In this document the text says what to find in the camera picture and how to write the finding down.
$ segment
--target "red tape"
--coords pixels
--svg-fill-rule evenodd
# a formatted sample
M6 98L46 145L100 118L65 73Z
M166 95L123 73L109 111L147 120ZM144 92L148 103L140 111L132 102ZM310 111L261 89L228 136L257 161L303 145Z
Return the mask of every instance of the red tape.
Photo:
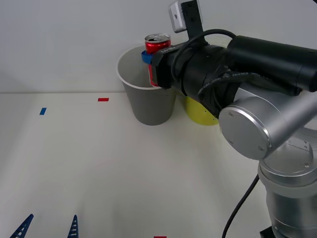
M98 98L98 102L108 102L109 98Z

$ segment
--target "black mount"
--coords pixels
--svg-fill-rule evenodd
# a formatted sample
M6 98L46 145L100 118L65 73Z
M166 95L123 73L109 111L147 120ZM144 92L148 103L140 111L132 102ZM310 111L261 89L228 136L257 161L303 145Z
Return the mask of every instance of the black mount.
M192 39L204 31L199 14L198 3L196 0L187 1L182 3L181 6L183 10L188 38ZM206 45L205 38L202 37L198 39L196 43L199 43L200 45Z
M273 233L272 227L269 227L264 231L260 232L260 236L261 238L276 238Z

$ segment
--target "blue clamp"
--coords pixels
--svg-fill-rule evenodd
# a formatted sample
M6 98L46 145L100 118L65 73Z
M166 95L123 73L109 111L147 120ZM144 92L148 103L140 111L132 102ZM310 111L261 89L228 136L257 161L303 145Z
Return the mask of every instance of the blue clamp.
M148 54L146 51L143 51L141 53L141 57L142 57L142 61L144 63L151 64L151 59L152 59L153 55Z
M33 217L33 214L31 214L27 219L25 219L25 221L19 226L19 228L13 233L13 235L10 236L10 238L24 238Z
M68 237L67 238L79 238L78 235L78 220L77 220L77 216L74 216L73 222L71 223L71 227L68 233Z

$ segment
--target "white wall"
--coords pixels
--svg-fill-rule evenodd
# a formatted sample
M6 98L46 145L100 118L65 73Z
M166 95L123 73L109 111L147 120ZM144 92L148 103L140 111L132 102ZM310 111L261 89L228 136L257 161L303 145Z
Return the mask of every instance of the white wall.
M122 91L117 58L172 34L173 0L1 0L0 92ZM204 29L317 48L312 0L201 0Z

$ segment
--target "red soda can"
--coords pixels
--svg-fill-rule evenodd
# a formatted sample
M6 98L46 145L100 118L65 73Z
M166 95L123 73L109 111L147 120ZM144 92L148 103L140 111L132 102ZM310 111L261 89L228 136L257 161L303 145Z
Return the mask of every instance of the red soda can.
M145 38L145 49L148 54L154 54L157 51L170 47L171 41L170 36L167 34L152 34ZM156 83L153 82L152 66L149 64L149 75L150 83L154 87L158 87Z

